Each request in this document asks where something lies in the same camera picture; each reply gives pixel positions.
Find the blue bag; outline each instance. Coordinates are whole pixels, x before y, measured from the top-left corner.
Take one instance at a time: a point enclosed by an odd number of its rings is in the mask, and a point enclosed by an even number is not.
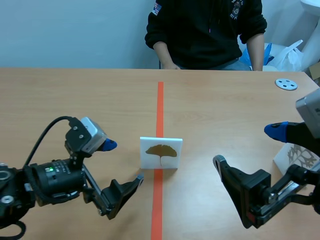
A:
[[[269,61],[271,48],[272,48],[272,43],[269,43],[268,46],[264,50],[263,65],[267,65],[267,63]],[[240,57],[239,61],[244,64],[247,64],[248,66],[252,66],[247,48],[244,50],[242,57]]]

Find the hoodie logo patch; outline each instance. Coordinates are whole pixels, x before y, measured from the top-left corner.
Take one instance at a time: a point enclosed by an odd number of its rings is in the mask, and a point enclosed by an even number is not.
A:
[[[240,8],[244,4],[244,0],[231,0],[231,2],[233,3],[233,9],[232,13],[230,14],[230,17],[236,20],[238,19]]]
[[[162,6],[159,3],[155,2],[152,13],[158,16],[158,13],[160,12],[161,8]]]

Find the plastic bag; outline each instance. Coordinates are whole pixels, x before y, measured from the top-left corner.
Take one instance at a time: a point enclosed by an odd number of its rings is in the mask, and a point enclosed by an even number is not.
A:
[[[264,50],[263,65],[267,65],[268,63],[271,48],[272,48],[272,43],[269,43]],[[242,57],[240,57],[239,61],[244,64],[247,64],[248,66],[252,66],[247,48],[244,50]]]
[[[302,42],[303,40],[299,40],[291,46],[286,47],[268,63],[268,66],[273,66],[281,72],[302,71],[302,59],[304,54],[297,49]]]

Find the orange tape line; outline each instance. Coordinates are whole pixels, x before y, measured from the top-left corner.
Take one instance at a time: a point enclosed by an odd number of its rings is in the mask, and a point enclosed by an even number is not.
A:
[[[158,95],[156,105],[156,134],[157,138],[164,137],[164,82],[158,82]],[[151,218],[151,240],[162,240],[162,203],[163,203],[163,177],[162,169],[154,170],[153,177],[153,203]]]

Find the screw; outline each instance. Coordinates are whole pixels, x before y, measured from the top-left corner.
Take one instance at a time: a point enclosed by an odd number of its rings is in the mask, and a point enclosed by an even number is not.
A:
[[[13,198],[12,196],[10,196],[10,195],[3,196],[3,197],[1,198],[1,202],[2,202],[3,204],[9,204],[9,203],[12,203],[13,201],[14,201],[14,198]]]
[[[273,192],[270,193],[268,198],[268,203],[273,204],[277,200],[278,195],[274,194]]]

